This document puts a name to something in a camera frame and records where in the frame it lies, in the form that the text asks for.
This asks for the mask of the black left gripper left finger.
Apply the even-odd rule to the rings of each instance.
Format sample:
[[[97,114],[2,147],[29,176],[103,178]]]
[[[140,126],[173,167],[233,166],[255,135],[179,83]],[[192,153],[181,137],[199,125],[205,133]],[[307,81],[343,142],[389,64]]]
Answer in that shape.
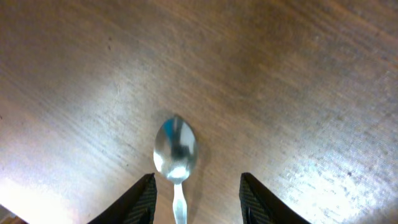
[[[154,173],[145,174],[88,224],[153,224],[156,201]]]

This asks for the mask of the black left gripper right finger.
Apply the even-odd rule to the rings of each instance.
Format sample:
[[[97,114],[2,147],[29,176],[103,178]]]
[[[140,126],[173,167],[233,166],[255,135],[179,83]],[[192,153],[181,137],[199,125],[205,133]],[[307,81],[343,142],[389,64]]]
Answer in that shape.
[[[249,172],[241,174],[239,199],[244,224],[310,224]]]

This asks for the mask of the small metal teaspoon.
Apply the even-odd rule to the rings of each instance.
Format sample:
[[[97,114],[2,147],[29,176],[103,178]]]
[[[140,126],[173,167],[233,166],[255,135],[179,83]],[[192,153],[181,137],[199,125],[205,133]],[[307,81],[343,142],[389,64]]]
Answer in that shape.
[[[153,159],[155,168],[174,185],[172,209],[177,224],[187,224],[187,201],[183,182],[194,171],[198,148],[190,125],[180,116],[167,119],[155,137]]]

